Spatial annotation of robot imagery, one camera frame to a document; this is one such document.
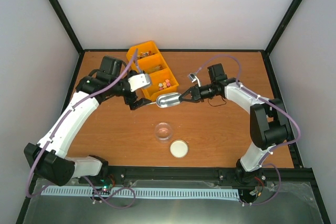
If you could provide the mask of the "silver metal scoop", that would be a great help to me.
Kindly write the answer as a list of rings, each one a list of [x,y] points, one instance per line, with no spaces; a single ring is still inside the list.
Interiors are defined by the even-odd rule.
[[[181,94],[178,92],[171,92],[159,95],[154,102],[150,102],[148,105],[157,105],[159,108],[169,108],[172,106],[179,105]]]

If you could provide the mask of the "orange three-compartment bin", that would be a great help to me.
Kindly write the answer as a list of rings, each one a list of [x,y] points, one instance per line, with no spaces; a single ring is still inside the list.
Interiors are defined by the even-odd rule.
[[[149,76],[152,80],[152,85],[147,89],[142,89],[144,97],[155,101],[159,95],[176,92],[177,87],[179,86],[178,81],[176,80],[173,72],[169,68],[168,64],[166,63],[164,57],[162,56],[161,52],[158,50],[154,41],[147,41],[141,44],[134,45],[130,47],[128,50],[126,57],[128,60],[131,60],[134,52],[138,50],[141,52],[152,51],[153,55],[143,58],[137,59],[137,63],[133,63],[131,68],[133,70],[143,70],[146,73],[146,70],[151,67],[155,67],[158,65],[162,65],[164,67],[163,70],[150,73]],[[165,79],[169,79],[171,83],[171,87],[159,90],[158,84],[163,82]]]

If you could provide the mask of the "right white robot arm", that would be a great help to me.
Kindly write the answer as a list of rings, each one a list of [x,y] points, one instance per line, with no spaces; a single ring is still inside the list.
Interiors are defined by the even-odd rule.
[[[220,96],[234,102],[249,114],[251,144],[237,161],[235,177],[239,184],[249,183],[262,168],[264,160],[292,134],[290,120],[280,99],[262,97],[247,89],[236,78],[228,78],[222,64],[207,68],[210,84],[200,83],[179,96],[180,102],[198,103]]]

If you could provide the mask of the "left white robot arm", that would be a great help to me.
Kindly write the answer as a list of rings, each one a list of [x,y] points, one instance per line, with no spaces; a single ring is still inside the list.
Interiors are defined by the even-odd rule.
[[[125,63],[105,56],[99,69],[80,80],[70,103],[54,126],[37,144],[29,143],[24,148],[30,178],[37,174],[58,186],[84,176],[91,176],[100,184],[108,180],[108,161],[105,159],[96,155],[70,158],[67,153],[85,121],[102,102],[112,97],[123,97],[131,110],[150,103],[150,100],[139,99],[136,95],[138,89],[151,85],[147,73],[130,69],[133,63],[137,63],[137,58],[134,54],[129,63]]]

